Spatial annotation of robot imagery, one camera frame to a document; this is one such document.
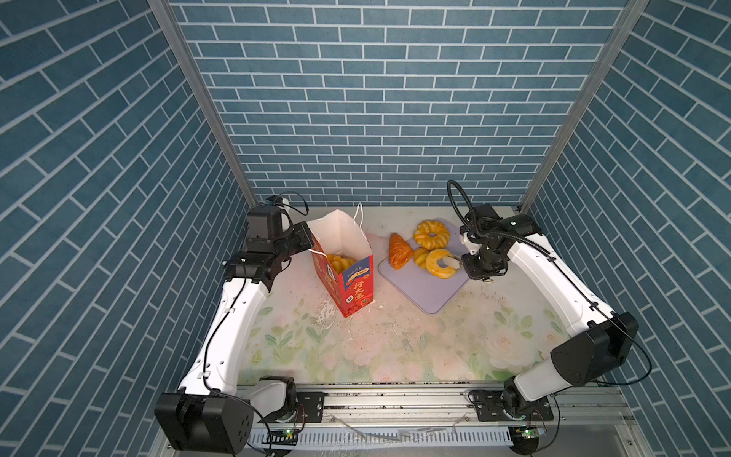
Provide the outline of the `metal tongs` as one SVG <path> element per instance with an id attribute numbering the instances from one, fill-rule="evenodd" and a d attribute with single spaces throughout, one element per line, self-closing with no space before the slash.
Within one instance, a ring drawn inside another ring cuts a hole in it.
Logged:
<path id="1" fill-rule="evenodd" d="M 461 259 L 454 256 L 445 256 L 439 260 L 439 263 L 445 268 L 454 268 L 455 270 L 462 268 Z"/>

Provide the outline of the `large ring-shaped fake bread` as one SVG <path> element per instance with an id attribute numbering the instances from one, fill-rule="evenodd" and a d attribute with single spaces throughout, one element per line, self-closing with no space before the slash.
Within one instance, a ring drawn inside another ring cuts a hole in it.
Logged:
<path id="1" fill-rule="evenodd" d="M 424 249 L 445 249 L 451 234 L 444 223 L 438 220 L 426 220 L 420 223 L 414 232 L 414 241 Z"/>

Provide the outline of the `glazed fake donut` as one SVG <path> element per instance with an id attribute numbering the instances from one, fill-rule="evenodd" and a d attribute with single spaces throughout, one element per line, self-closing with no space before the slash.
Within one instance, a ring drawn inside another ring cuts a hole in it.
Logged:
<path id="1" fill-rule="evenodd" d="M 447 249 L 434 249 L 426 257 L 426 270 L 440 279 L 453 277 L 460 268 L 460 262 Z"/>

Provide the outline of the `small striped fake bun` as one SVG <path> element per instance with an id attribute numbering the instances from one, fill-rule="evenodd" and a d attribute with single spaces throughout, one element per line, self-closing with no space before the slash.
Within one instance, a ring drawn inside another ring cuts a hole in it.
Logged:
<path id="1" fill-rule="evenodd" d="M 426 259 L 428 259 L 428 255 L 430 254 L 429 249 L 425 248 L 419 248 L 414 251 L 413 261 L 414 263 L 423 270 L 426 269 Z"/>

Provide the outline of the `red white paper bag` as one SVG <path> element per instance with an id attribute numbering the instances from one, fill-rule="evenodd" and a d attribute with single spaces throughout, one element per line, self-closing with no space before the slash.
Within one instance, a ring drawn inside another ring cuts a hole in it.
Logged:
<path id="1" fill-rule="evenodd" d="M 363 231 L 361 205 L 349 214 L 337 209 L 308 222 L 316 273 L 334 304 L 348 318 L 373 302 L 374 257 Z"/>

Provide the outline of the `round striped fake bun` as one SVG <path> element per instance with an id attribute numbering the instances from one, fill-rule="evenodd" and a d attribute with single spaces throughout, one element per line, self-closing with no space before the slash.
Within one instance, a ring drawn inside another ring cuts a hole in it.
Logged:
<path id="1" fill-rule="evenodd" d="M 352 267 L 355 264 L 355 261 L 348 258 L 348 257 L 342 257 L 338 255 L 327 255 L 327 260 L 329 261 L 329 266 L 338 274 L 341 275 L 346 270 L 348 270 L 350 267 Z"/>

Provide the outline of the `brown fake croissant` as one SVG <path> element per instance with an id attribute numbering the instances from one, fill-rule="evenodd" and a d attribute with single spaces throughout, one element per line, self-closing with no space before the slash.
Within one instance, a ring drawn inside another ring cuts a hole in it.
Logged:
<path id="1" fill-rule="evenodd" d="M 389 238 L 388 261 L 394 270 L 401 270 L 414 255 L 414 249 L 405 239 L 394 232 Z"/>

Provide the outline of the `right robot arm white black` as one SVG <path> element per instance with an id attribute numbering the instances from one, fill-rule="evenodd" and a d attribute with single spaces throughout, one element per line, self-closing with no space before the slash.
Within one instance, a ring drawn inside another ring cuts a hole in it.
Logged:
<path id="1" fill-rule="evenodd" d="M 590 291 L 552 248 L 537 223 L 525 214 L 500 217 L 490 205 L 460 217 L 468 253 L 461 258 L 472 280 L 487 281 L 519 268 L 546 297 L 568 338 L 546 360 L 504 382 L 506 415 L 522 419 L 548 396 L 582 387 L 620 367 L 635 345 L 639 325 Z"/>

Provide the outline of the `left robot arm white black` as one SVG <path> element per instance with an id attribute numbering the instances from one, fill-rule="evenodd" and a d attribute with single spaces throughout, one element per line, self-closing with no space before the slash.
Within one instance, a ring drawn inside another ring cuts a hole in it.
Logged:
<path id="1" fill-rule="evenodd" d="M 290 377 L 265 376 L 237 393 L 245 345 L 276 276 L 294 255 L 314 246 L 308 225 L 292 222 L 293 210 L 287 197 L 272 196 L 247 213 L 246 239 L 224 264 L 219 305 L 203 347 L 178 388 L 162 393 L 155 405 L 155 418 L 176 451 L 235 456 L 255 424 L 298 414 Z"/>

